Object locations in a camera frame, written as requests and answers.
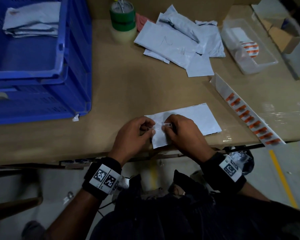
red cloth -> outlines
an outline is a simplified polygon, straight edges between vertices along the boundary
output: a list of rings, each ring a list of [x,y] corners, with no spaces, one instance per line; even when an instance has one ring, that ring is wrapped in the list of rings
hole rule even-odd
[[[148,20],[149,20],[150,22],[153,22],[153,23],[154,23],[154,21],[151,21],[151,20],[148,19],[147,17],[142,16],[142,15],[136,13],[136,29],[137,29],[138,32],[141,31],[141,29],[143,28],[143,26],[145,25],[145,23],[146,23]]]

person's right hand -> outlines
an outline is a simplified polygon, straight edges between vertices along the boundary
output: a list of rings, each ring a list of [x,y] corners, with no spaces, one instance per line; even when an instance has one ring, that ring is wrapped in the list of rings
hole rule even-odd
[[[184,155],[198,162],[209,160],[215,153],[207,143],[193,120],[179,114],[170,115],[165,123],[173,123],[176,133],[168,126],[162,126],[162,130],[170,137],[172,143]]]

person's left hand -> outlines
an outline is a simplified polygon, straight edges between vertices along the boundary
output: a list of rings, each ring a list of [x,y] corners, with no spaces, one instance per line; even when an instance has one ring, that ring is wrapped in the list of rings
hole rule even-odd
[[[155,124],[152,119],[145,116],[137,117],[126,123],[119,130],[108,157],[120,162],[122,167],[130,158],[140,152],[147,140],[156,133],[154,129],[151,129]],[[140,129],[145,131],[148,128],[149,130],[140,136]]]

brown table surface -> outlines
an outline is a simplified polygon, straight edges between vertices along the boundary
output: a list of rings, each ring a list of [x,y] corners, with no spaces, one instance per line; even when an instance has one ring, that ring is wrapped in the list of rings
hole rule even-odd
[[[218,73],[285,141],[300,140],[300,81],[295,81],[266,31],[252,20],[249,6],[233,6],[229,16],[244,18],[279,61],[264,71],[243,75],[226,50],[211,58]],[[207,103],[222,132],[208,135],[217,148],[259,143],[209,83],[188,78],[173,64],[143,55],[135,44],[115,44],[109,20],[93,21],[92,110],[72,119],[0,125],[0,165],[95,157],[112,148],[121,126],[130,119]]]

stack of white packages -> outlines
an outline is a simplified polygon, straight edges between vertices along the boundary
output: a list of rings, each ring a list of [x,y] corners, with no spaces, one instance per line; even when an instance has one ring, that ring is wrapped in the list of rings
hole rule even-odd
[[[20,8],[8,8],[3,31],[15,38],[29,36],[58,36],[61,2],[50,1]]]
[[[188,77],[214,75],[209,57],[225,57],[217,22],[194,23],[173,5],[156,24],[147,22],[134,42],[146,48],[144,55],[186,69]]]

